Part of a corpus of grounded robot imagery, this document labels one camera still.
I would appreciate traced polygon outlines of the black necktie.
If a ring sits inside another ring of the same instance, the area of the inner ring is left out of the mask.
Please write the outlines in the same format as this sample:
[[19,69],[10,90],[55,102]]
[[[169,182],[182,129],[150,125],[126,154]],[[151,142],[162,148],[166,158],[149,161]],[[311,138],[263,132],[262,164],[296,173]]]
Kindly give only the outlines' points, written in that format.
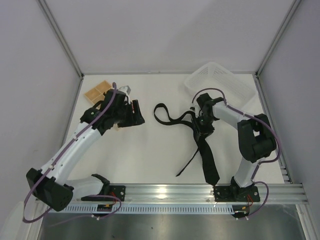
[[[156,110],[163,108],[167,114],[168,121],[160,120],[156,115]],[[196,153],[200,153],[202,160],[202,171],[205,182],[211,186],[215,186],[220,180],[220,176],[215,164],[214,156],[206,138],[215,130],[211,123],[201,125],[201,119],[196,117],[194,111],[188,110],[178,118],[171,118],[169,110],[164,103],[158,103],[153,109],[155,120],[164,126],[185,125],[192,129],[193,139],[197,145]]]

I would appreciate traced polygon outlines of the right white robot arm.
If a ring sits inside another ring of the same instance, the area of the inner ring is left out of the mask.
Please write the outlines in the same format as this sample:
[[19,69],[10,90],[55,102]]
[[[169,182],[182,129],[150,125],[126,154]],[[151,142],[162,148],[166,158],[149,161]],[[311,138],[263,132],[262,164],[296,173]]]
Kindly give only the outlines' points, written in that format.
[[206,138],[214,132],[213,123],[221,120],[236,129],[238,147],[242,156],[230,186],[236,191],[252,187],[258,165],[277,147],[268,117],[265,114],[246,115],[227,104],[222,97],[211,98],[208,93],[201,94],[196,102],[200,108],[200,114],[193,117],[191,123],[193,138],[202,159],[205,182],[215,186],[220,180],[213,153]]

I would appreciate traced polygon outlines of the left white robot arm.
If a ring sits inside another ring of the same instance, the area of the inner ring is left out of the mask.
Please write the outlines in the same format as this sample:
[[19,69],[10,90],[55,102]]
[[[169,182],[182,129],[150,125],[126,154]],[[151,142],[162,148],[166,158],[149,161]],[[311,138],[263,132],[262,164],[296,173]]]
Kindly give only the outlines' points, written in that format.
[[70,139],[54,157],[40,169],[31,168],[26,179],[31,193],[56,212],[64,210],[71,201],[106,195],[109,181],[99,175],[69,180],[69,175],[86,153],[107,130],[139,126],[145,123],[139,102],[130,99],[131,89],[125,85],[110,89],[104,99],[87,109]]

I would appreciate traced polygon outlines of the wooden compartment box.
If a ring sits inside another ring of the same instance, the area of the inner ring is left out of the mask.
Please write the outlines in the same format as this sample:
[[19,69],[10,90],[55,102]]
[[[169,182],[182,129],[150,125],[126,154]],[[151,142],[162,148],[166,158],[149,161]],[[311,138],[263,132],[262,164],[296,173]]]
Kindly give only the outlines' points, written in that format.
[[110,130],[120,120],[126,98],[126,95],[118,90],[114,100],[111,100],[113,93],[113,87],[107,81],[87,91],[84,96],[93,106],[84,112],[80,122],[90,124],[97,119],[91,126],[93,130],[99,131],[101,135]]

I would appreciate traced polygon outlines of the white plastic basket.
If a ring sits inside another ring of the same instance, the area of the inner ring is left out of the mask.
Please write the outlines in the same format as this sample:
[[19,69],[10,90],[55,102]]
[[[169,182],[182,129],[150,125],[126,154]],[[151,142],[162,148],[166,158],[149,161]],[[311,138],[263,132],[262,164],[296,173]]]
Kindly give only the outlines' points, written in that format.
[[250,74],[236,75],[223,66],[209,62],[189,75],[185,81],[185,90],[191,98],[206,88],[216,88],[225,94],[227,103],[251,114],[261,110],[254,80]]

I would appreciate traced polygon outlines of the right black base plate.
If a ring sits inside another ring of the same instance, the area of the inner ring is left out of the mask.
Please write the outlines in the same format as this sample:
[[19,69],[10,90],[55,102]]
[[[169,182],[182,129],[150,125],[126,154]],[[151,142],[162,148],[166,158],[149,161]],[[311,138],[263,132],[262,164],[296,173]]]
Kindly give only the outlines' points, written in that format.
[[216,202],[260,202],[258,188],[255,185],[240,188],[235,185],[215,186],[213,194]]

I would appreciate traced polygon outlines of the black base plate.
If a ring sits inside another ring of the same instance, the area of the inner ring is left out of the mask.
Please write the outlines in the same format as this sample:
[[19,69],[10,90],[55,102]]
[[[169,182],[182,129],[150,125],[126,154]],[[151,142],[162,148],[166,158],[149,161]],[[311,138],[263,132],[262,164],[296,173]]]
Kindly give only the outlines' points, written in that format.
[[240,188],[235,185],[215,186],[213,194],[216,202],[260,202],[258,188],[255,185]]
[[111,198],[110,196],[117,197],[121,201],[125,200],[126,187],[124,185],[108,185],[103,186],[101,191],[98,193],[99,196],[85,196],[82,197],[82,201],[91,201],[91,202],[114,202],[116,199]]

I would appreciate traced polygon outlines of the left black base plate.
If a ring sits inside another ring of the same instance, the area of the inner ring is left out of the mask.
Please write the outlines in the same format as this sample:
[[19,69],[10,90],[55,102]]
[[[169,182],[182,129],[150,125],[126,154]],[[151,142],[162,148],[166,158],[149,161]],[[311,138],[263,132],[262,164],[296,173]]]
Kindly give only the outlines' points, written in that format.
[[85,196],[82,197],[82,201],[91,201],[91,202],[114,202],[116,199],[111,198],[110,196],[117,197],[121,201],[125,200],[126,187],[124,185],[108,185],[103,186],[101,191],[98,193],[99,196]]

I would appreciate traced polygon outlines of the aluminium mounting rail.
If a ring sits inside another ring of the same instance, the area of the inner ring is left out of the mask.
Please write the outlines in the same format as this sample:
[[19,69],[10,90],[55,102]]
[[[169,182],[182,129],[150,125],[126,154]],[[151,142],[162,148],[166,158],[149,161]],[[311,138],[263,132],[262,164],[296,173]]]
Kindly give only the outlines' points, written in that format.
[[[126,203],[195,203],[215,201],[214,186],[208,184],[112,184],[125,186]],[[308,203],[302,184],[256,185],[260,201],[268,204],[305,205]]]

